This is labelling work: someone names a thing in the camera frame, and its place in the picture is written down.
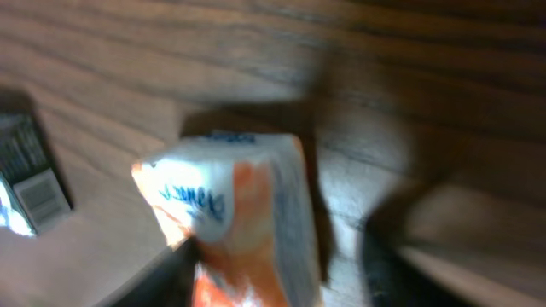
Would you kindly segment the orange Kleenex tissue pack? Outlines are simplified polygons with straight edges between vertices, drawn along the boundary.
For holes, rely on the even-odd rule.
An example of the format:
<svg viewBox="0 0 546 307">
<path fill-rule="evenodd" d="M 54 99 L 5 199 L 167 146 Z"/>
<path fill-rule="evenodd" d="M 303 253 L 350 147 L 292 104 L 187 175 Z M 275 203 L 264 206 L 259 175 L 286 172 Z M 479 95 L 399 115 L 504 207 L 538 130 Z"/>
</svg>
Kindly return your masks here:
<svg viewBox="0 0 546 307">
<path fill-rule="evenodd" d="M 322 304 L 298 137 L 226 131 L 188 136 L 136 162 L 131 175 L 166 244 L 196 244 L 193 305 Z"/>
</svg>

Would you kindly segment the dark green Zam-Buk tin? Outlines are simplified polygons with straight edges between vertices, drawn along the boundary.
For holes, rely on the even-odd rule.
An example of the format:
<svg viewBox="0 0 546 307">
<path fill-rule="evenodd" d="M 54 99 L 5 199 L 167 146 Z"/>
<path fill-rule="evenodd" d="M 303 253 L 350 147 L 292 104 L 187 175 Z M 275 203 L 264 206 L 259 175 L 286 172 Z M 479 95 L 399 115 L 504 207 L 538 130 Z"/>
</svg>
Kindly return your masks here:
<svg viewBox="0 0 546 307">
<path fill-rule="evenodd" d="M 1 90 L 1 226 L 36 237 L 73 211 L 32 98 Z"/>
</svg>

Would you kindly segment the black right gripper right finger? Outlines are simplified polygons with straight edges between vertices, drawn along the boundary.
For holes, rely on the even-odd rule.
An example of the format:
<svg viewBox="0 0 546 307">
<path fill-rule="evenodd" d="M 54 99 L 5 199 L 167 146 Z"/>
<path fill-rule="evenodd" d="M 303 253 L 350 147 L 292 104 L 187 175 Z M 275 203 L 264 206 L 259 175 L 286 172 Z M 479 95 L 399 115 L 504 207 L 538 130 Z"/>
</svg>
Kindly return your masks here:
<svg viewBox="0 0 546 307">
<path fill-rule="evenodd" d="M 363 283 L 373 307 L 470 306 L 403 260 L 367 221 L 360 242 Z"/>
</svg>

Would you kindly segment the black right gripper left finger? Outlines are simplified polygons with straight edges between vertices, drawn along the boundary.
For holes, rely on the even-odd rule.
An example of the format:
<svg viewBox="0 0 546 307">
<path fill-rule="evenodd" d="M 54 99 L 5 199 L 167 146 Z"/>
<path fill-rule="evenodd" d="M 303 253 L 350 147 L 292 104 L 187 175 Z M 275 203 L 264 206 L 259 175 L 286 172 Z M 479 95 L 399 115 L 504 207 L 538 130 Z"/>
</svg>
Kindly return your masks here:
<svg viewBox="0 0 546 307">
<path fill-rule="evenodd" d="M 195 237 L 168 250 L 137 277 L 103 299 L 105 307 L 191 307 L 200 252 Z"/>
</svg>

